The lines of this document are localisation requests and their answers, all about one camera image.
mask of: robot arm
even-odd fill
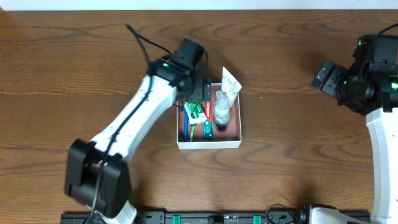
[[[398,37],[359,37],[355,62],[345,69],[325,62],[310,86],[338,100],[352,111],[366,116],[374,161],[374,207],[372,223],[398,223]],[[328,208],[310,211],[310,223],[352,222],[352,218]]]
[[[134,221],[128,164],[150,127],[173,102],[211,99],[210,80],[203,77],[206,65],[200,63],[203,53],[202,46],[184,39],[176,54],[150,62],[149,74],[116,119],[90,142],[77,139],[71,145],[64,189],[68,196],[82,205],[94,205],[105,223]]]
[[[372,140],[374,205],[372,223],[398,223],[398,108],[366,115]]]

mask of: white toothpaste tube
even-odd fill
[[[242,89],[242,85],[232,76],[232,74],[223,67],[223,79],[221,80],[221,92],[228,101],[228,106],[231,108],[234,105],[235,99]]]

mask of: clear bottle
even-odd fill
[[[228,102],[221,93],[216,92],[217,101],[214,106],[214,121],[219,132],[224,132],[229,122],[229,106]]]

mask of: cardboard box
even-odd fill
[[[220,89],[220,83],[211,84],[212,108],[216,101],[216,91]],[[184,117],[185,112],[177,108],[177,145],[179,149],[229,149],[238,148],[242,142],[239,95],[236,97],[234,105],[229,109],[229,123],[225,132],[218,132],[212,117],[213,139],[203,139],[203,124],[199,124],[195,128],[193,142],[189,142],[192,127],[188,124],[188,142],[184,142]]]

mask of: wooden table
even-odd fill
[[[239,149],[179,151],[175,108],[131,164],[137,206],[265,210],[273,203],[372,209],[365,118],[308,84],[324,60],[349,66],[359,35],[398,21],[395,11],[2,12],[1,223],[58,223],[86,208],[63,194],[76,138],[90,140],[135,94],[146,70],[125,21],[177,49],[184,38],[241,82]],[[163,52],[147,47],[155,59]]]

